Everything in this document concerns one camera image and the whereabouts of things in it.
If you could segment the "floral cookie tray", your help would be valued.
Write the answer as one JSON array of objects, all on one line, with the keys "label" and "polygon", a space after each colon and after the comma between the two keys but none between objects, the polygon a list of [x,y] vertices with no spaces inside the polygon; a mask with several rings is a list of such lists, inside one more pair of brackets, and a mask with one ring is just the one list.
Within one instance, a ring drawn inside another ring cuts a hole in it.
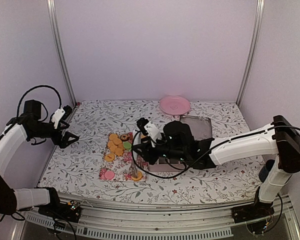
[{"label": "floral cookie tray", "polygon": [[[103,152],[102,164],[99,170],[99,179],[101,181],[112,182],[136,182],[131,179],[129,174],[129,167],[132,162],[131,149],[125,149],[120,136],[123,134],[129,134],[130,139],[127,142],[132,143],[132,132],[114,133],[111,132],[108,135],[106,146]],[[103,175],[106,171],[113,171],[115,177],[112,180],[104,179]],[[137,182],[144,182],[147,180],[148,175],[138,169],[138,172],[143,174],[143,178]]]}]

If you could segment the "front aluminium rail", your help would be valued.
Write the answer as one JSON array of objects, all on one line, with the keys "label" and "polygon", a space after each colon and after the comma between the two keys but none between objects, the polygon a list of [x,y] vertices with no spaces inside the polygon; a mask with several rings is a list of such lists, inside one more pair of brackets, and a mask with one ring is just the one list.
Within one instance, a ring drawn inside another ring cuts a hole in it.
[{"label": "front aluminium rail", "polygon": [[54,234],[54,221],[37,209],[24,213],[25,221],[12,229],[13,240],[300,240],[300,226],[287,195],[276,198],[269,231],[256,234],[262,218],[236,223],[234,207],[221,204],[163,205],[77,198],[77,223]]}]

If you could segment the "green sandwich cookie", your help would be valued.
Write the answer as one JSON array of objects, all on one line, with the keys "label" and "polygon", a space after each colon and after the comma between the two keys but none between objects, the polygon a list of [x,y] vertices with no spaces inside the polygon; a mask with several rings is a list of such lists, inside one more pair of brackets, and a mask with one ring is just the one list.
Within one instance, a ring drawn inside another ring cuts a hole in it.
[{"label": "green sandwich cookie", "polygon": [[126,150],[129,150],[132,147],[132,144],[129,141],[123,142],[122,145]]}]

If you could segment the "compartment tin box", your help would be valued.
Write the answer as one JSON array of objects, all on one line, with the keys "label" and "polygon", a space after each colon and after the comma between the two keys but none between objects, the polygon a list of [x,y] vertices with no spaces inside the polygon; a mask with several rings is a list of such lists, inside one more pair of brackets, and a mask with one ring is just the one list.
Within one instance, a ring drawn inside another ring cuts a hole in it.
[{"label": "compartment tin box", "polygon": [[152,173],[180,172],[187,167],[185,163],[177,159],[159,158],[155,164],[150,164],[148,170]]}]

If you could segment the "left aluminium post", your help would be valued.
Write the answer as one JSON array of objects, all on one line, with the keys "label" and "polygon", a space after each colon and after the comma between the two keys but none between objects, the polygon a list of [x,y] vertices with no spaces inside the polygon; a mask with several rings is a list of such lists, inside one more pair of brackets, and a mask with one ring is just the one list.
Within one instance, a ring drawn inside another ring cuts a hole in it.
[{"label": "left aluminium post", "polygon": [[55,44],[55,49],[60,65],[60,69],[62,72],[65,88],[69,97],[69,100],[73,106],[77,105],[77,100],[75,96],[75,91],[71,82],[65,54],[64,54],[64,49],[62,45],[62,39],[60,35],[60,30],[59,30],[59,25],[58,25],[58,18],[57,18],[57,10],[56,10],[56,5],[54,0],[47,0],[47,10],[48,10],[48,16],[49,16],[49,21],[51,25],[51,30],[52,30],[52,36],[54,39],[54,44]]}]

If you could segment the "pink round cookie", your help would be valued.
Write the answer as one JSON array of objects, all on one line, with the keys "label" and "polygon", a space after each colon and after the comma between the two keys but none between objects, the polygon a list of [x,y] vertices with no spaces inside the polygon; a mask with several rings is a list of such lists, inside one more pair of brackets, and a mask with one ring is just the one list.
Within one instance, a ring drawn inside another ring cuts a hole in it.
[{"label": "pink round cookie", "polygon": [[105,180],[112,180],[114,177],[115,177],[115,173],[111,170],[108,170],[103,174],[103,178]]}]

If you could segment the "round cream sandwich cookie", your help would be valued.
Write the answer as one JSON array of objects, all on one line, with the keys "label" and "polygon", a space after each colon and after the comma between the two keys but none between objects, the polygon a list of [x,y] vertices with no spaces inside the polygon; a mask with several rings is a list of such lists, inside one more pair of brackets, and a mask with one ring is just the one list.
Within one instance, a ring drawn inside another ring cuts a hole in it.
[{"label": "round cream sandwich cookie", "polygon": [[142,180],[142,178],[143,178],[143,174],[140,171],[137,172],[136,177],[134,176],[131,177],[131,179],[136,182]]}]

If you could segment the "floral tablecloth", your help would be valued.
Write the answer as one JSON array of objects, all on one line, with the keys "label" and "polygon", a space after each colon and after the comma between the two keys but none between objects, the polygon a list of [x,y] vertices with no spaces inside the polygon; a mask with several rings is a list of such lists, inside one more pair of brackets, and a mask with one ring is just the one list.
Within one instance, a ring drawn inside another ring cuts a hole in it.
[{"label": "floral tablecloth", "polygon": [[156,173],[143,182],[102,181],[99,171],[109,133],[128,133],[140,118],[158,128],[174,121],[154,100],[83,101],[70,121],[79,140],[57,148],[38,185],[64,194],[137,204],[195,205],[250,201],[260,185],[263,157],[234,160],[212,169],[190,169],[183,175]]}]

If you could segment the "pink plate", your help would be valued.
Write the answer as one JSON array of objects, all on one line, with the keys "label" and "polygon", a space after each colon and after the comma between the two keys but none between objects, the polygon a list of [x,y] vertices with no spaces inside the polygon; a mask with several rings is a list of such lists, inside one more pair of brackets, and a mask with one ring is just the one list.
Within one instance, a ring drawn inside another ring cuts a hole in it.
[{"label": "pink plate", "polygon": [[171,116],[180,116],[186,114],[191,103],[181,96],[165,96],[159,101],[159,108]]}]

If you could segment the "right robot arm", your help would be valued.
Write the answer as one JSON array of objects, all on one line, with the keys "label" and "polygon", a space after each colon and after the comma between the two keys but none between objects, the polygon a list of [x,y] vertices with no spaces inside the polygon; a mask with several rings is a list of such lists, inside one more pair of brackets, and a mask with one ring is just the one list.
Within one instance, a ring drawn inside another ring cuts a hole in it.
[{"label": "right robot arm", "polygon": [[291,176],[300,172],[300,128],[291,125],[282,115],[274,116],[271,123],[248,133],[200,140],[195,139],[190,125],[181,120],[167,123],[162,131],[143,117],[136,125],[131,157],[140,170],[137,157],[151,165],[159,159],[182,162],[185,165],[179,172],[182,175],[190,168],[204,170],[233,160],[274,155],[273,167],[248,208],[252,218],[264,214]]}]

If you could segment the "right aluminium post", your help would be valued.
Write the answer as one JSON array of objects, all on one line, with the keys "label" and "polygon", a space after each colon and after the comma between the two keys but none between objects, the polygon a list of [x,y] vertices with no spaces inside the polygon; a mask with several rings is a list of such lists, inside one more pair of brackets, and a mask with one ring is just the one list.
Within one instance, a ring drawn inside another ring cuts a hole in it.
[{"label": "right aluminium post", "polygon": [[241,80],[241,84],[239,87],[238,95],[236,98],[236,104],[240,107],[244,100],[244,95],[248,86],[248,81],[250,78],[255,53],[258,46],[258,40],[261,32],[262,21],[263,21],[263,13],[264,13],[265,1],[264,0],[257,0],[256,1],[256,10],[255,10],[255,17],[254,17],[254,24],[252,29],[252,37],[250,41],[250,47],[248,51],[248,56],[246,60],[246,64],[243,71],[243,76]]}]

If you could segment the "dark blue cup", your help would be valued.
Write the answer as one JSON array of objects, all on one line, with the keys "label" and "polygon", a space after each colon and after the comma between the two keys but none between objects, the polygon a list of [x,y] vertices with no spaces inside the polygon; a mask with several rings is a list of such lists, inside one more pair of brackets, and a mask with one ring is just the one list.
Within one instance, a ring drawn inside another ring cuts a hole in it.
[{"label": "dark blue cup", "polygon": [[269,159],[266,161],[265,165],[261,168],[258,177],[259,180],[264,183],[267,176],[269,175],[272,167],[274,166],[275,160],[274,159]]}]

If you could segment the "metal tin lid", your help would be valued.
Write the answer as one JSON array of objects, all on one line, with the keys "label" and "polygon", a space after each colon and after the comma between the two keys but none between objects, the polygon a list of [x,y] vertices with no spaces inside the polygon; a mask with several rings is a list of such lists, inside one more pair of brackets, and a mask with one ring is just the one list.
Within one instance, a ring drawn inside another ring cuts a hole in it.
[{"label": "metal tin lid", "polygon": [[179,120],[181,123],[189,125],[191,133],[196,141],[206,140],[213,137],[210,118],[182,115]]}]

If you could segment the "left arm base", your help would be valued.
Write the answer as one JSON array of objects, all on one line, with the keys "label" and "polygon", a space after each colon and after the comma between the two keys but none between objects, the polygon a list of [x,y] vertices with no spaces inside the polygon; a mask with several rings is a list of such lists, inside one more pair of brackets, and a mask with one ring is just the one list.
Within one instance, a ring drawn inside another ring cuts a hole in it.
[{"label": "left arm base", "polygon": [[71,200],[67,203],[62,203],[58,192],[53,187],[44,188],[49,193],[49,204],[40,205],[38,213],[51,218],[67,220],[72,223],[78,223],[81,217],[82,208],[77,202]]}]

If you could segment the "metal tongs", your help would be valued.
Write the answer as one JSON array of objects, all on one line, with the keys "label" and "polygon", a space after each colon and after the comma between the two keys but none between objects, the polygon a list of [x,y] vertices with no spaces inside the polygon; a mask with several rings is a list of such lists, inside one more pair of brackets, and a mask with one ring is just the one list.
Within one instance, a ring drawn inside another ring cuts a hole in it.
[{"label": "metal tongs", "polygon": [[[132,142],[131,142],[131,146],[133,143],[135,143],[135,139],[138,136],[138,131],[137,130],[133,130],[132,131]],[[130,167],[128,169],[128,173],[131,175],[131,177],[136,177],[137,173],[138,173],[138,164],[137,164],[137,160],[133,160],[132,157],[132,148],[131,148],[131,158],[132,158],[132,162],[130,164]]]}]

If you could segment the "aluminium post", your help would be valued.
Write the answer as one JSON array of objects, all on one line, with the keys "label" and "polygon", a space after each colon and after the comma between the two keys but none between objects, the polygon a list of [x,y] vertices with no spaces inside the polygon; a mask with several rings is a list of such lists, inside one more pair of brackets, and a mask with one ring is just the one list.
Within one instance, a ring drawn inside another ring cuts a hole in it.
[{"label": "aluminium post", "polygon": [[255,53],[258,46],[258,40],[261,32],[262,21],[263,21],[263,13],[264,13],[265,1],[264,0],[257,0],[256,1],[256,10],[255,10],[255,17],[254,17],[254,24],[252,29],[252,37],[250,41],[250,47],[248,51],[248,56],[246,60],[246,64],[243,71],[243,76],[241,80],[241,84],[239,87],[238,95],[236,98],[236,104],[240,107],[244,100],[244,95],[248,86],[248,81],[250,78]]},{"label": "aluminium post", "polygon": [[59,25],[58,25],[58,18],[57,18],[57,10],[56,10],[56,5],[54,0],[47,0],[47,10],[48,10],[48,16],[49,16],[49,21],[51,25],[51,30],[52,30],[52,36],[54,39],[54,44],[55,44],[55,49],[60,65],[60,69],[62,72],[65,88],[69,97],[69,100],[73,106],[77,105],[77,100],[75,96],[75,91],[71,82],[65,54],[64,54],[64,49],[62,45],[62,39],[60,35],[60,30],[59,30]]}]

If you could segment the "chocolate sprinkle donut cookie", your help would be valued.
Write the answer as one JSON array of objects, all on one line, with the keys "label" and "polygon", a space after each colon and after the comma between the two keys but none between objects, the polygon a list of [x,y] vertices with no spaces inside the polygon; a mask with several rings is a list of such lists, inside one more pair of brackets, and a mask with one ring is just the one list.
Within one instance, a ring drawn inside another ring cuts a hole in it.
[{"label": "chocolate sprinkle donut cookie", "polygon": [[123,141],[123,142],[126,142],[126,141],[128,141],[129,139],[130,139],[130,135],[127,134],[127,133],[122,134],[122,135],[120,136],[120,140]]}]

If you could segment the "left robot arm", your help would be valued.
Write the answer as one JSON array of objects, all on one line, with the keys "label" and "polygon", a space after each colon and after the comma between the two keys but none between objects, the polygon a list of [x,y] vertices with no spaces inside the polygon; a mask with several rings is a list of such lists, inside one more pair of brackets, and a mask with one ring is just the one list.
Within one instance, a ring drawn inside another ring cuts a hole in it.
[{"label": "left robot arm", "polygon": [[57,191],[53,187],[13,189],[5,181],[6,169],[16,151],[24,142],[37,139],[45,143],[50,139],[55,146],[65,149],[79,140],[79,136],[68,132],[67,118],[73,112],[69,105],[62,105],[58,101],[58,108],[52,114],[42,118],[45,105],[38,100],[24,100],[21,98],[13,117],[0,135],[0,214],[11,216],[18,211],[34,207],[46,209],[53,217],[60,217],[64,213]]}]

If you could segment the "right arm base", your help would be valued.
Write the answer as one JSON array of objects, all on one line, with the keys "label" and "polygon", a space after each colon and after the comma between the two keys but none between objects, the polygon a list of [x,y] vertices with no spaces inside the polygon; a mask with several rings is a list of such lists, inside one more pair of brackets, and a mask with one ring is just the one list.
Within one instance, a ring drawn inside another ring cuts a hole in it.
[{"label": "right arm base", "polygon": [[273,202],[264,203],[257,199],[251,204],[233,207],[231,216],[235,223],[242,223],[268,217],[274,212]]}]

